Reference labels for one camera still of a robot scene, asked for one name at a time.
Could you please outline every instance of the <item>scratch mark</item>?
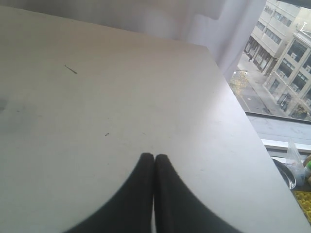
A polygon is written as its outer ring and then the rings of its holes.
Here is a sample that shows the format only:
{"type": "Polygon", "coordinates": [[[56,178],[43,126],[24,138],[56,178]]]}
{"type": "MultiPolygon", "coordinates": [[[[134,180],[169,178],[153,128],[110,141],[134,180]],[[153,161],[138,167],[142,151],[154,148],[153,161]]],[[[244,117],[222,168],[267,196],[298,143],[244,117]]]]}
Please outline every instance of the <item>scratch mark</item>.
{"type": "Polygon", "coordinates": [[[67,69],[71,70],[74,74],[77,74],[76,71],[74,71],[73,69],[69,68],[68,66],[65,65],[65,67],[66,67],[67,69]]]}

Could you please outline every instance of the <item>white curtain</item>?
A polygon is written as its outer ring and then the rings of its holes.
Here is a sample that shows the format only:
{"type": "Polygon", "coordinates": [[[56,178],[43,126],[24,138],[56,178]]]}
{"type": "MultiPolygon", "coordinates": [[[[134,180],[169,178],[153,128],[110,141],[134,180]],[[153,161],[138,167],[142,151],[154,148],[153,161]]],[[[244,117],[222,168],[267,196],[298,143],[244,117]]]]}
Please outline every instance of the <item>white curtain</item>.
{"type": "Polygon", "coordinates": [[[0,4],[209,48],[228,81],[266,0],[0,0],[0,4]]]}

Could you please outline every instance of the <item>green object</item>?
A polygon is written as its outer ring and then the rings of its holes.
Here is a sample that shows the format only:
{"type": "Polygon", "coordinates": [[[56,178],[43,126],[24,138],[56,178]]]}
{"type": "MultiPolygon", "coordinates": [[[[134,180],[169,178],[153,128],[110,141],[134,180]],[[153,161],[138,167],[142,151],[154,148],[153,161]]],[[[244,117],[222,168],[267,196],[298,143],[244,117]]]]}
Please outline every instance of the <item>green object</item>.
{"type": "Polygon", "coordinates": [[[311,170],[311,161],[309,161],[306,165],[307,168],[309,168],[311,170]]]}

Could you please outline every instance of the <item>plastic bag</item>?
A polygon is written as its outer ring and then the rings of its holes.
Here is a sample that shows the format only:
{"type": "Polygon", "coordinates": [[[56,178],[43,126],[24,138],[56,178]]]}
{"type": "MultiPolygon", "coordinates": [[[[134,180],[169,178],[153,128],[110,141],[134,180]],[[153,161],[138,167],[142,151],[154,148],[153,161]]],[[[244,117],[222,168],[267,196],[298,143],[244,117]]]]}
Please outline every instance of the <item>plastic bag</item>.
{"type": "Polygon", "coordinates": [[[302,186],[305,182],[305,169],[302,165],[296,145],[292,140],[288,143],[286,166],[296,178],[297,185],[302,186]]]}

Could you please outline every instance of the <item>road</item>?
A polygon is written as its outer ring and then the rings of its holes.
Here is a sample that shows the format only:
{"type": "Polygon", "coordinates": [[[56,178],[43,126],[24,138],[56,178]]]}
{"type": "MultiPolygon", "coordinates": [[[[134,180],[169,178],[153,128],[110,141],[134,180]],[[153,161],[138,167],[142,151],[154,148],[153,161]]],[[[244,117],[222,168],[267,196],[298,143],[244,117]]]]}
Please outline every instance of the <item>road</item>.
{"type": "Polygon", "coordinates": [[[249,84],[244,71],[236,71],[230,80],[230,86],[244,111],[271,114],[266,105],[249,84]]]}

